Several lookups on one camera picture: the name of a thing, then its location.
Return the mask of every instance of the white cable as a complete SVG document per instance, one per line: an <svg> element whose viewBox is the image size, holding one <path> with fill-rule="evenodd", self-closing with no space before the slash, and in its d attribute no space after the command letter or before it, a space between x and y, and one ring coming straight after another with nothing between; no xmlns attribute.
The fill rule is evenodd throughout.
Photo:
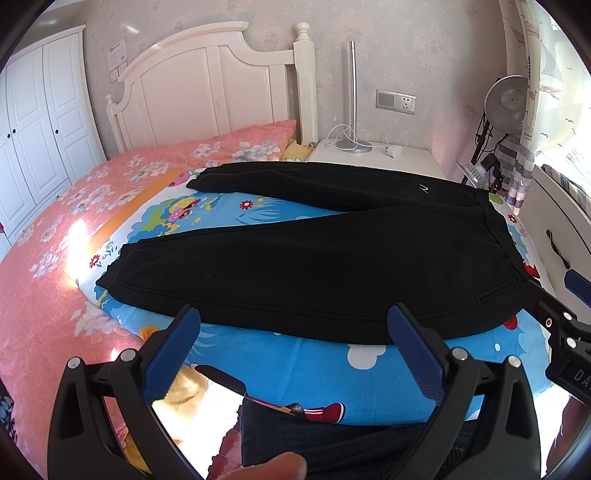
<svg viewBox="0 0 591 480"><path fill-rule="evenodd" d="M406 135L404 135L404 133L402 133L400 130L396 130L396 129L392 129L390 131L388 131L386 133L386 150L388 149L388 147L390 147L391 145L396 145L396 144L391 144L388 142L388 135L391 134L392 132L397 132L399 134L401 134L404 137L404 146L403 146L403 150L406 149L407 145L408 145L408 138Z"/></svg>
<svg viewBox="0 0 591 480"><path fill-rule="evenodd" d="M349 140L350 142L353 142L355 144L354 147L351 147L351 148L340 148L340 147L337 147L336 143L339 140L339 136L337 135L334 138L330 138L330 134L332 132L334 132L338 127L343 127L343 129L341 130L341 132L339 133L339 135L344 135L347 138L347 140ZM353 138L351 138L350 136L347 135L347 131L350 131L351 132ZM401 134L404 137L404 146L403 146L402 150L405 150L406 147L408 146L408 137L403 132L401 132L400 130L396 130L396 129L389 130L386 133L386 147L385 147L386 150L388 150L388 147L390 147L392 145L395 145L395 144L391 144L391 143L388 142L388 136L392 132L397 132L397 133ZM357 140L357 133L355 132L355 130L353 130L351 128L350 125L346 125L346 124L338 124L338 125L335 125L330 130L329 134L326 136L326 139L324 139L324 144L327 147L334 146L335 148L337 148L338 150L341 150L343 152L350 151L350 150L355 150L360 145L359 141Z"/></svg>
<svg viewBox="0 0 591 480"><path fill-rule="evenodd" d="M340 147L337 147L336 143L337 143L339 137L336 136L336 137L334 137L334 138L331 139L330 138L330 134L332 132L334 132L338 127L344 127L341 130L340 135L344 135L347 138L347 140L349 140L350 142L353 142L355 144L354 147L351 147L351 148L340 148ZM353 138L351 138L350 136L347 135L347 130L348 131L351 131ZM345 125L345 124L335 125L330 130L329 134L326 136L326 139L324 141L324 144L327 145L327 146L334 146L335 148L337 148L338 150L341 150L343 152L350 151L350 150L355 150L360 145L359 141L357 140L357 133L355 132L355 130L353 130L350 125Z"/></svg>

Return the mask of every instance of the white cabinet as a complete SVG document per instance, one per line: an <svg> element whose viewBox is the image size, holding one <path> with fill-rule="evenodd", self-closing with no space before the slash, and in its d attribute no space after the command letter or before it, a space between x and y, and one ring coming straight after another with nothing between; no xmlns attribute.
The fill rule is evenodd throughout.
<svg viewBox="0 0 591 480"><path fill-rule="evenodd" d="M0 73L0 240L5 244L13 244L57 196L106 161L86 85L84 27L23 48Z"/></svg>
<svg viewBox="0 0 591 480"><path fill-rule="evenodd" d="M68 176L81 179L103 162L92 128L80 61L81 35L69 35L43 45L47 109Z"/></svg>
<svg viewBox="0 0 591 480"><path fill-rule="evenodd" d="M43 48L36 48L10 63L6 77L14 148L31 195L38 203L68 178L47 111Z"/></svg>
<svg viewBox="0 0 591 480"><path fill-rule="evenodd" d="M35 208L35 202L22 175L12 143L5 91L6 74L0 73L0 222L12 232Z"/></svg>

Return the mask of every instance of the dark pants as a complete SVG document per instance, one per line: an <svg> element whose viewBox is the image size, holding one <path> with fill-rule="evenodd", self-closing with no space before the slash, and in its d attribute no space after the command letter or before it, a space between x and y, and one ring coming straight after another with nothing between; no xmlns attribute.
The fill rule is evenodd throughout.
<svg viewBox="0 0 591 480"><path fill-rule="evenodd" d="M246 399L241 423L244 466L295 452L308 462L308 480L386 479L424 427L359 427L309 421ZM441 474L461 460L475 427L476 421L464 422Z"/></svg>
<svg viewBox="0 0 591 480"><path fill-rule="evenodd" d="M515 315L531 279L488 192L451 181L263 162L208 168L188 186L347 213L126 244L97 285L169 316L190 303L204 322L384 345L398 302L444 339L458 338Z"/></svg>

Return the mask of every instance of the person's leg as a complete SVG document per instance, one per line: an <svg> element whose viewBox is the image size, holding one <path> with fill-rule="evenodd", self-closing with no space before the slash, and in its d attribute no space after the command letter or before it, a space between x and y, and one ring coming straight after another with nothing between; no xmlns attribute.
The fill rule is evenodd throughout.
<svg viewBox="0 0 591 480"><path fill-rule="evenodd" d="M474 423L465 423L447 464L461 459ZM424 424L362 427L314 422L245 400L241 426L244 466L295 452L308 462L309 480L381 480L417 440Z"/></svg>

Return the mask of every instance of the person's thumb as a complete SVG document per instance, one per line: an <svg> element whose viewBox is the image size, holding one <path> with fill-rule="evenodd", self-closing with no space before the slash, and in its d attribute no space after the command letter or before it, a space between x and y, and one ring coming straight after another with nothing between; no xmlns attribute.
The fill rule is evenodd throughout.
<svg viewBox="0 0 591 480"><path fill-rule="evenodd" d="M287 452L267 463L234 470L219 480L304 480L308 471L306 460Z"/></svg>

